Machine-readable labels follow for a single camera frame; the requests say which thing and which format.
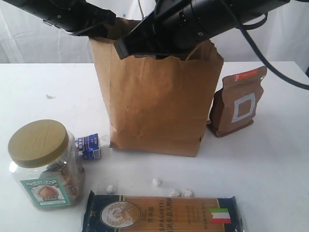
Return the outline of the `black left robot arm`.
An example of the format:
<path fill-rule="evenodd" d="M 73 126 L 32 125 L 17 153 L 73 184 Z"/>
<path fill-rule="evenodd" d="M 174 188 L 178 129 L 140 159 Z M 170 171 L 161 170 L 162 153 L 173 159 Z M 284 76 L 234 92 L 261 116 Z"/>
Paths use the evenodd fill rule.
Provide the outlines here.
<path fill-rule="evenodd" d="M 104 9 L 141 20 L 153 0 L 2 0 L 0 60 L 9 63 L 91 63 L 87 28 L 102 21 Z"/>

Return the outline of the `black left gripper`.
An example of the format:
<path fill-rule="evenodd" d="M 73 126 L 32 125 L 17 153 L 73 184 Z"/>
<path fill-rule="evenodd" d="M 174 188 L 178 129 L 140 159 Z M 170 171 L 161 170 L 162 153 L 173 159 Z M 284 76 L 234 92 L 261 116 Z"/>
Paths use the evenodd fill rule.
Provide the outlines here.
<path fill-rule="evenodd" d="M 115 24 L 116 14 L 85 0 L 51 0 L 49 16 L 43 22 L 72 36 L 107 36 L 105 25 Z"/>

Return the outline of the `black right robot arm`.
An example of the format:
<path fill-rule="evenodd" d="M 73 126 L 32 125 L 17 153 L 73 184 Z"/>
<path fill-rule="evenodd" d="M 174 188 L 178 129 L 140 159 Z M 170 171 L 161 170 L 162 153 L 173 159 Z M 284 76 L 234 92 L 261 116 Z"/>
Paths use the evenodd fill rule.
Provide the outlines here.
<path fill-rule="evenodd" d="M 159 0 L 129 35 L 130 55 L 183 55 L 199 43 L 247 23 L 286 0 Z"/>

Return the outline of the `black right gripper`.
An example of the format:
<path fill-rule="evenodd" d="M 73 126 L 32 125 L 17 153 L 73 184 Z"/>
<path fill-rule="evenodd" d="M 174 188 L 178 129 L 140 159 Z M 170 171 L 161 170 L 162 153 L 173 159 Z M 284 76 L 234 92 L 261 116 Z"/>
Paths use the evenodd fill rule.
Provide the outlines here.
<path fill-rule="evenodd" d="M 180 58 L 211 35 L 202 27 L 196 7 L 195 0 L 157 1 L 146 18 L 114 42 L 119 58 Z"/>

